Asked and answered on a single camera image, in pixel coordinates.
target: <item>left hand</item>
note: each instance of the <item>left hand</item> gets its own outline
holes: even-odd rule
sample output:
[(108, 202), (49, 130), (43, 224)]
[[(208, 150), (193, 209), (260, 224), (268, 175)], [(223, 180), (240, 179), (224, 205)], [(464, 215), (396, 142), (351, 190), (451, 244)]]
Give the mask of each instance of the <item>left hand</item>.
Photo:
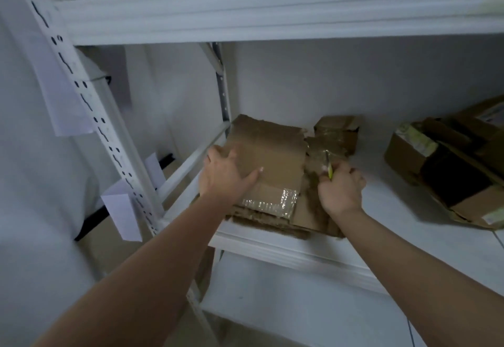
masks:
[(242, 178), (236, 166), (235, 149), (231, 149), (228, 157), (222, 157), (221, 148), (212, 146), (204, 161), (204, 168), (199, 177), (199, 194), (213, 193), (236, 203), (259, 178), (262, 168), (252, 171), (247, 177)]

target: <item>slotted hole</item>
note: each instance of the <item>slotted hole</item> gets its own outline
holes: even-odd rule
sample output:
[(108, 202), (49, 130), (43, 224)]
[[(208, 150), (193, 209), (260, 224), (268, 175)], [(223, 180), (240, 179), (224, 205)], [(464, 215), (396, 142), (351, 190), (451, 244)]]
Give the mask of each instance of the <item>slotted hole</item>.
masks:
[(108, 139), (107, 139), (107, 136), (105, 136), (105, 134), (101, 131), (100, 127), (98, 127), (98, 131), (100, 131), (101, 135), (105, 138), (105, 140), (107, 140), (107, 143), (108, 143)]
[(65, 59), (63, 58), (63, 55), (61, 55), (61, 53), (59, 52), (58, 55), (60, 56), (60, 59), (61, 61), (65, 64), (65, 66), (68, 67), (68, 70), (70, 71), (71, 74), (73, 74), (74, 72), (72, 71), (72, 69), (70, 68), (70, 66), (68, 65), (68, 63), (65, 62)]
[(88, 102), (86, 102), (86, 99), (84, 98), (84, 95), (81, 94), (81, 98), (82, 100), (86, 103), (86, 105), (88, 106), (88, 108), (91, 110), (91, 112), (93, 111), (93, 109), (91, 108), (91, 106), (89, 105)]
[(118, 160), (118, 159), (116, 159), (116, 155), (112, 155), (112, 157), (114, 158), (114, 160), (116, 161), (116, 163), (118, 163), (118, 164), (119, 164), (119, 167), (121, 167), (121, 168), (122, 168), (123, 166), (121, 165), (121, 163), (119, 162), (119, 160)]
[(40, 19), (42, 19), (42, 20), (44, 21), (45, 26), (46, 26), (47, 28), (49, 28), (49, 25), (47, 24), (47, 21), (45, 20), (45, 18), (43, 17), (43, 15), (42, 15), (42, 14), (38, 11), (37, 6), (35, 6), (35, 4), (34, 4), (34, 2), (33, 2), (33, 1), (31, 1), (31, 3), (32, 3), (33, 8), (35, 9), (35, 12), (36, 12), (36, 13), (38, 14), (38, 16), (40, 17)]

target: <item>metal shelving unit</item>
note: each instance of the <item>metal shelving unit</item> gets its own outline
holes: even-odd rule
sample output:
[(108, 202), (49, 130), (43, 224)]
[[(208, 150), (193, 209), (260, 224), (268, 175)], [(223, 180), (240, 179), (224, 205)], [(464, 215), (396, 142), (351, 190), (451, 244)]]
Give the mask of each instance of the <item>metal shelving unit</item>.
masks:
[[(218, 42), (235, 40), (349, 38), (504, 32), (504, 0), (26, 0), (57, 59), (93, 120), (96, 132), (119, 174), (131, 187), (153, 235), (177, 217), (198, 193), (198, 177), (166, 212), (162, 202), (204, 157), (206, 150), (229, 128), (231, 117), (226, 70)], [(216, 71), (223, 123), (182, 166), (155, 191), (124, 125), (104, 74), (75, 46), (197, 42)], [(357, 160), (365, 164), (369, 160)], [(406, 205), (379, 181), (370, 182), (369, 209), (375, 201)], [(348, 241), (337, 243), (337, 255), (320, 247), (315, 251), (300, 240), (261, 230), (246, 231), (223, 223), (213, 237), (219, 262), (221, 251), (257, 260), (317, 272), (354, 286), (385, 290), (360, 260)], [(504, 278), (500, 275), (488, 286)], [(192, 285), (187, 298), (200, 323), (217, 338), (200, 306), (201, 295)]]

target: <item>shelf board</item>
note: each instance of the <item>shelf board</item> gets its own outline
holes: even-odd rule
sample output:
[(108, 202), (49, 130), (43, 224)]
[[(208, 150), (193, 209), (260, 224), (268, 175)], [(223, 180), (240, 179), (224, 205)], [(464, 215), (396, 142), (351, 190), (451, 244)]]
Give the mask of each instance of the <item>shelf board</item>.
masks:
[(504, 0), (73, 0), (75, 45), (498, 33)]
[(203, 310), (313, 346), (412, 346), (392, 298), (225, 252)]
[[(383, 161), (383, 150), (361, 149), (351, 162), (363, 171), (363, 207), (413, 245), (504, 295), (504, 249), (493, 232), (459, 225), (425, 190), (407, 185)], [(347, 239), (313, 234), (309, 240), (223, 222), (211, 246), (347, 284), (385, 290)]]

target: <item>paper label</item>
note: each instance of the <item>paper label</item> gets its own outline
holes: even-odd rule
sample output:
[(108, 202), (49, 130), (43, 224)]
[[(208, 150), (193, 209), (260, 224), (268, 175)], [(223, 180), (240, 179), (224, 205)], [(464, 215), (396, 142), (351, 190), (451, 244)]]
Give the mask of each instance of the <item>paper label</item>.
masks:
[(500, 102), (492, 108), (488, 108), (481, 115), (476, 116), (476, 119), (498, 128), (504, 127), (504, 102)]
[(482, 217), (486, 223), (492, 225), (494, 223), (500, 223), (504, 221), (504, 206), (500, 207), (497, 210), (494, 210), (492, 213), (488, 213)]
[(396, 129), (396, 135), (406, 141), (424, 157), (429, 157), (438, 148), (438, 143), (436, 143), (436, 141), (429, 139), (408, 123), (401, 124)]

